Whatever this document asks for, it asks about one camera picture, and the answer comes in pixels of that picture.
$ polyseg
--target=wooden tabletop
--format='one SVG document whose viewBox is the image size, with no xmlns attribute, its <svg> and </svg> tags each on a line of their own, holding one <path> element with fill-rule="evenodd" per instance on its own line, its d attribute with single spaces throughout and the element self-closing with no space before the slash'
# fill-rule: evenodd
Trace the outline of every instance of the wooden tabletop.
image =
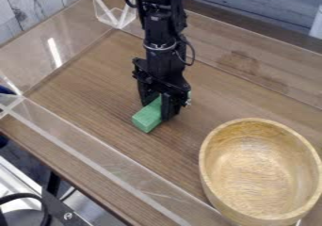
<svg viewBox="0 0 322 226">
<path fill-rule="evenodd" d="M 140 110 L 136 81 L 131 77 L 134 57 L 144 57 L 142 40 L 122 31 L 111 31 L 31 91 L 28 97 L 198 199 L 209 203 L 199 178 L 201 145 L 207 133 L 230 120 L 257 117 L 282 122 L 309 139 L 322 155 L 321 110 L 202 62 L 197 62 L 186 71 L 193 86 L 193 106 L 146 135 L 131 123 L 132 115 Z M 55 147 L 12 116 L 0 121 L 0 128 L 28 152 L 128 223 L 175 225 L 174 221 L 76 157 Z M 301 225 L 313 226 L 321 221 L 321 207 L 322 202 Z"/>
</svg>

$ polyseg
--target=wooden bowl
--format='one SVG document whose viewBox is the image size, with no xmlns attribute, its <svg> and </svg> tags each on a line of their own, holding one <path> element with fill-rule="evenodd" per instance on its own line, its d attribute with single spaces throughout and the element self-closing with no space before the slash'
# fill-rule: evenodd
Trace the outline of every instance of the wooden bowl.
<svg viewBox="0 0 322 226">
<path fill-rule="evenodd" d="M 281 123 L 227 122 L 209 134 L 199 160 L 206 196 L 238 225 L 291 225 L 319 199 L 319 156 Z"/>
</svg>

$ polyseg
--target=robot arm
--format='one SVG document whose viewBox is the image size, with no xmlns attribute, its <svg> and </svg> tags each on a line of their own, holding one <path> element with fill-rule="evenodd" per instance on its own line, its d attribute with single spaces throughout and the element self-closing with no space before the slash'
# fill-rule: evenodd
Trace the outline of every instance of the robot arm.
<svg viewBox="0 0 322 226">
<path fill-rule="evenodd" d="M 142 28 L 144 30 L 146 59 L 135 58 L 134 77 L 139 83 L 143 105 L 162 97 L 162 120 L 169 121 L 190 103 L 191 87 L 183 78 L 186 47 L 194 48 L 182 34 L 186 23 L 183 0 L 136 0 Z"/>
</svg>

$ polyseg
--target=screw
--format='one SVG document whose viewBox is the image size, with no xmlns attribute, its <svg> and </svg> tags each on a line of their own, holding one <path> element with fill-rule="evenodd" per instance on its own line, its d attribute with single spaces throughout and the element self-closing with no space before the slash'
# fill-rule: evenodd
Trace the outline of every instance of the screw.
<svg viewBox="0 0 322 226">
<path fill-rule="evenodd" d="M 71 220 L 74 218 L 74 214 L 72 213 L 67 213 L 66 215 L 64 215 L 64 219 L 66 220 Z"/>
</svg>

